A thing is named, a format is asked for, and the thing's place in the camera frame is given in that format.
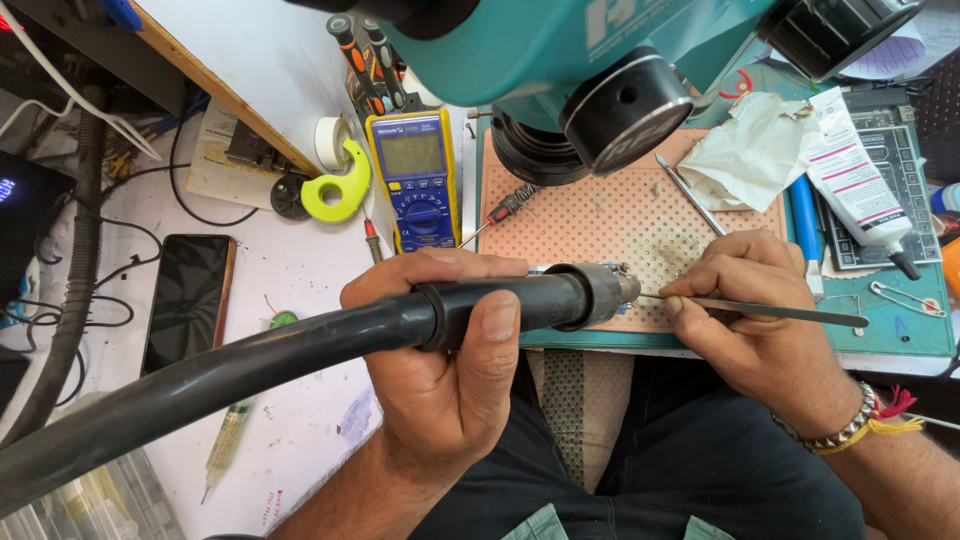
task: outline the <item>bracelet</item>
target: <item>bracelet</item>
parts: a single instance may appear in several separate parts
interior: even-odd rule
[[[829,437],[821,437],[819,439],[802,439],[797,435],[796,431],[793,431],[789,426],[786,425],[776,414],[771,413],[770,417],[773,419],[774,424],[780,426],[780,428],[786,432],[787,435],[790,435],[790,438],[794,441],[800,443],[808,451],[819,454],[819,451],[825,450],[835,450],[841,445],[844,445],[843,449],[846,449],[853,442],[856,442],[863,435],[866,434],[864,428],[867,427],[867,422],[871,418],[871,413],[876,409],[876,395],[874,394],[874,389],[870,387],[870,384],[866,382],[861,382],[859,384],[860,389],[863,391],[863,406],[860,407],[860,410],[857,411],[856,416],[853,417],[853,420],[839,433],[835,433]]]
[[[924,421],[920,418],[911,418],[902,424],[884,424],[880,422],[880,420],[885,418],[899,416],[907,407],[914,404],[917,398],[911,398],[910,392],[906,390],[901,392],[900,386],[898,385],[894,388],[894,399],[890,401],[888,406],[880,410],[878,406],[879,400],[876,398],[874,389],[866,382],[861,382],[859,386],[860,389],[863,390],[863,406],[857,411],[852,422],[835,435],[819,439],[801,439],[797,436],[797,432],[787,426],[780,418],[777,418],[777,415],[771,414],[770,416],[773,418],[774,424],[777,424],[782,430],[786,431],[786,434],[790,435],[790,438],[804,445],[804,448],[817,455],[843,452],[870,431],[881,435],[900,435],[908,431],[919,431],[924,428]]]

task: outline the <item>digital multimeter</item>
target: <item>digital multimeter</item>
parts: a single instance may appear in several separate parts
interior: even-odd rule
[[[396,212],[401,253],[460,244],[453,143],[446,110],[367,117],[376,176]]]

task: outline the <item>tissue paper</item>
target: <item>tissue paper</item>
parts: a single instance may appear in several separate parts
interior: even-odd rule
[[[677,168],[708,209],[763,212],[806,170],[802,155],[819,135],[812,113],[777,93],[746,94]]]

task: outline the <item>teal microscope body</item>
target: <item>teal microscope body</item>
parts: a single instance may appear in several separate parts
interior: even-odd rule
[[[694,87],[713,87],[762,49],[756,27],[777,3],[483,0],[436,39],[383,29],[424,85],[447,103],[496,102],[522,124],[559,132],[558,117],[577,86],[641,44],[656,48]],[[451,77],[454,65],[457,76]]]

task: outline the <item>silicone mat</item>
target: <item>silicone mat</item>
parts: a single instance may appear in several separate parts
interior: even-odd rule
[[[708,131],[677,130],[654,152],[609,177],[589,176],[535,193],[524,205],[527,209],[480,234],[478,253],[526,258],[530,264],[628,262],[644,291],[656,293],[689,268],[717,235],[654,154],[676,167]],[[522,180],[497,159],[490,130],[484,135],[483,160],[480,213],[487,215]],[[713,215],[728,232],[770,229],[786,240],[781,196],[763,213],[733,210]],[[672,332],[662,302],[644,298],[634,303],[634,309],[593,328]]]

